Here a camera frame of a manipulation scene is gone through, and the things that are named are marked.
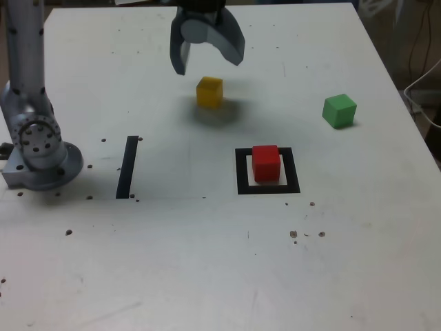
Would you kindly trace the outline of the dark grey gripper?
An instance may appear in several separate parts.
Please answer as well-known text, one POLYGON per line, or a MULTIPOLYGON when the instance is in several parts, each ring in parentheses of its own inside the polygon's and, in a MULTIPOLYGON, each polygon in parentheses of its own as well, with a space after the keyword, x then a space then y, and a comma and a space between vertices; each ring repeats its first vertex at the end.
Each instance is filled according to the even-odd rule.
POLYGON ((177 74, 185 75, 190 46, 201 43, 214 46, 235 66, 244 59, 245 38, 227 8, 206 13, 178 9, 170 33, 170 61, 177 74))

